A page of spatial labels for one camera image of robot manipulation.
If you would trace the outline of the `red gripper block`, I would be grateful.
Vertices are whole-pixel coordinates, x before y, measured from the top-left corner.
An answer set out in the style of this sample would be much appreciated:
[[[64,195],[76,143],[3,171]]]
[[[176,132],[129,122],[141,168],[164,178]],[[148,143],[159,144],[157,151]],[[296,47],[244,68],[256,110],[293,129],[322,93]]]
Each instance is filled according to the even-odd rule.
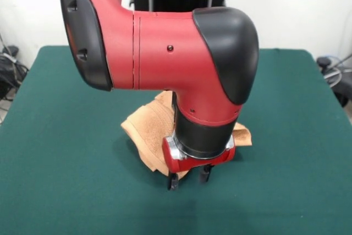
[[[231,136],[224,151],[217,157],[212,159],[198,159],[180,149],[181,144],[174,136],[168,136],[162,140],[162,151],[164,160],[169,169],[167,189],[176,190],[179,187],[179,172],[189,171],[192,168],[203,166],[200,171],[200,182],[207,183],[211,171],[214,166],[226,163],[234,158],[235,142],[234,137]]]

